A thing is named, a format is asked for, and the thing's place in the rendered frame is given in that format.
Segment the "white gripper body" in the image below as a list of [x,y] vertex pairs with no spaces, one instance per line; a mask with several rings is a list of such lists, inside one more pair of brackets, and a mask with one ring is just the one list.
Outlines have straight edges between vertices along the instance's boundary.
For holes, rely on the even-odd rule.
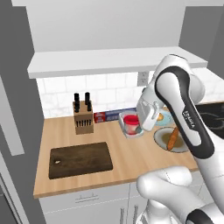
[[159,105],[156,101],[152,104],[143,101],[142,109],[142,128],[146,131],[151,131],[158,119]]

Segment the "dark wooden cutting board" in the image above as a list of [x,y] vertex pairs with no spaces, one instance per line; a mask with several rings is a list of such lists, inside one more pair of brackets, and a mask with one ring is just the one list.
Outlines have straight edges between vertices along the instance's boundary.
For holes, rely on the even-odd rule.
[[49,179],[60,179],[113,169],[106,142],[54,148],[50,151]]

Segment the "pale blue plate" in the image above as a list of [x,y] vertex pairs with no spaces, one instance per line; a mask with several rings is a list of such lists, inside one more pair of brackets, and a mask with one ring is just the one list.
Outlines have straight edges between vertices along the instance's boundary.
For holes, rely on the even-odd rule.
[[166,126],[172,123],[172,116],[168,111],[161,111],[164,115],[164,119],[162,121],[156,121],[157,126]]

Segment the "white square tray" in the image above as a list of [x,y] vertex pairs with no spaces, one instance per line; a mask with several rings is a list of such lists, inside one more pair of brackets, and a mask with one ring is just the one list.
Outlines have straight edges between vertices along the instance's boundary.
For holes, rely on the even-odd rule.
[[126,115],[137,115],[137,112],[136,111],[125,111],[125,112],[122,112],[119,114],[118,116],[118,121],[119,121],[119,124],[121,126],[121,129],[122,129],[122,132],[123,134],[127,137],[127,138],[134,138],[134,137],[140,137],[144,134],[144,130],[141,128],[141,126],[139,125],[139,127],[136,129],[136,134],[135,135],[129,135],[126,133],[125,131],[125,128],[124,128],[124,117]]

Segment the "long orange pastry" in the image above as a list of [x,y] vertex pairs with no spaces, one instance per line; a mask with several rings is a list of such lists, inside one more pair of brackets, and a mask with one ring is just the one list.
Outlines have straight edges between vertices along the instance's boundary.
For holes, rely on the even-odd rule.
[[171,151],[172,148],[174,147],[174,144],[177,141],[178,135],[179,135],[179,129],[175,128],[173,130],[173,132],[171,133],[170,139],[169,139],[169,141],[168,141],[168,143],[166,145],[166,148],[167,148],[168,151]]

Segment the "red and blue foil box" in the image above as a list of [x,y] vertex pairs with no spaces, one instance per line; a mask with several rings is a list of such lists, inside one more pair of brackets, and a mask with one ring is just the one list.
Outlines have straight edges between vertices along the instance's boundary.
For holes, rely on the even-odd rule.
[[95,112],[94,113],[94,122],[95,123],[104,123],[110,122],[118,119],[120,113],[125,111],[135,111],[135,108],[122,108],[104,112]]

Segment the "black hob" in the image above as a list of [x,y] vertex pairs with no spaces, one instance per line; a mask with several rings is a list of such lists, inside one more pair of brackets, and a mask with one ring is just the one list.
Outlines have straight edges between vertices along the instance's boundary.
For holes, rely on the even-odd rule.
[[218,137],[224,139],[224,102],[196,106],[205,125]]

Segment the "wooden knife block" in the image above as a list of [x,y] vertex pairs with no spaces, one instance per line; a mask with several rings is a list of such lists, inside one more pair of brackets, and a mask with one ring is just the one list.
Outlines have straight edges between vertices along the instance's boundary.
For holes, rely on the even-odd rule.
[[78,93],[74,94],[73,101],[73,119],[75,133],[77,135],[91,134],[94,132],[94,113],[90,93],[85,93],[85,99],[80,100]]

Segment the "white cupboard door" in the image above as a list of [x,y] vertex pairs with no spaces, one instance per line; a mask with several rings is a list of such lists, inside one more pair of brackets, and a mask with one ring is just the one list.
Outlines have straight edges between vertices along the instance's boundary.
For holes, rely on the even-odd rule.
[[134,205],[138,205],[137,218],[144,211],[147,205],[147,200],[141,196],[131,197],[129,199],[129,214],[127,224],[133,224]]
[[45,222],[46,224],[120,224],[120,209],[122,207],[125,209],[123,222],[125,224],[127,199],[46,213]]

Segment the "white drawer front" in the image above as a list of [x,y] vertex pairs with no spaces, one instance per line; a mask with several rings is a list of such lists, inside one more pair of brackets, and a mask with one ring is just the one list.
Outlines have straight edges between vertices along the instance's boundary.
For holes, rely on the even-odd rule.
[[129,184],[70,192],[39,200],[44,215],[107,212],[120,215],[129,197]]

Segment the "grey tall fridge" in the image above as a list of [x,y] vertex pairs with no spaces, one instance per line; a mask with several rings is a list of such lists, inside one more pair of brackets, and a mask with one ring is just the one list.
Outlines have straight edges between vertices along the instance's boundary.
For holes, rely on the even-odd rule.
[[37,82],[27,72],[33,54],[26,8],[0,0],[0,77],[24,153],[11,155],[1,127],[0,151],[29,224],[46,224],[39,201],[33,198],[44,121]]

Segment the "grey wall socket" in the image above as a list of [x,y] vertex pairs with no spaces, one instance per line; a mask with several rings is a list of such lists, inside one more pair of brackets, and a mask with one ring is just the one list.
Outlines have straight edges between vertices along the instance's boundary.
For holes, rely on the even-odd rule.
[[139,72],[137,75],[137,85],[139,87],[146,86],[149,80],[148,72]]

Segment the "white wall cabinet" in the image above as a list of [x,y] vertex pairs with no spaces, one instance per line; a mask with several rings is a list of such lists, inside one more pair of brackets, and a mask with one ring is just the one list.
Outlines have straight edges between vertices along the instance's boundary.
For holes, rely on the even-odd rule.
[[143,72],[167,54],[207,62],[179,47],[185,0],[11,0],[26,9],[32,79]]

